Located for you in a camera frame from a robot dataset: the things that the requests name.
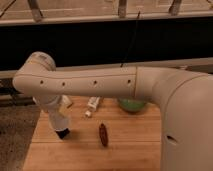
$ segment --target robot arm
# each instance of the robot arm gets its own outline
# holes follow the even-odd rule
[[[157,104],[162,113],[162,171],[213,170],[213,77],[168,68],[125,67],[55,71],[53,59],[33,53],[14,87],[35,97],[56,131],[68,128],[58,112],[62,94],[121,97]]]

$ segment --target floor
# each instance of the floor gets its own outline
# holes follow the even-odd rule
[[[8,0],[0,1],[1,8]],[[37,0],[44,18],[117,15],[119,0]],[[128,0],[127,14],[167,13],[172,0]],[[207,0],[182,0],[180,11],[209,10]],[[1,17],[3,20],[31,19],[27,0],[17,0]]]
[[[35,105],[0,108],[0,170],[20,171],[39,117]]]
[[[140,112],[123,111],[116,99],[105,98],[92,118],[85,117],[88,97],[71,97],[64,109],[70,117],[70,134],[60,140],[41,113],[23,171],[160,171],[161,117],[147,104]],[[103,147],[99,126],[107,128],[109,144]]]

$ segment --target brown sausage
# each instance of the brown sausage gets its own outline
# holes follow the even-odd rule
[[[103,123],[99,126],[99,136],[100,136],[102,145],[104,147],[107,147],[108,146],[108,134],[107,134],[106,126]]]

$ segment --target small hole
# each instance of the small hole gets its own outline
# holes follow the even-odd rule
[[[95,81],[93,82],[93,85],[96,86],[97,84],[98,84],[98,82],[95,80]]]
[[[128,84],[128,86],[130,86],[131,85],[131,80],[128,80],[127,84]]]
[[[167,140],[173,145],[178,145],[178,141],[170,135],[167,135]]]

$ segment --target cable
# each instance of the cable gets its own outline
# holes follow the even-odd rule
[[[132,51],[132,48],[135,45],[135,40],[136,40],[136,36],[137,36],[138,22],[139,22],[139,19],[140,19],[140,15],[141,15],[141,12],[139,11],[138,12],[138,16],[137,16],[137,20],[135,22],[135,30],[134,30],[131,42],[129,44],[129,47],[128,47],[127,52],[126,52],[126,55],[125,55],[121,65],[120,65],[120,67],[123,67],[124,63],[126,62],[127,58],[129,57],[130,52]]]

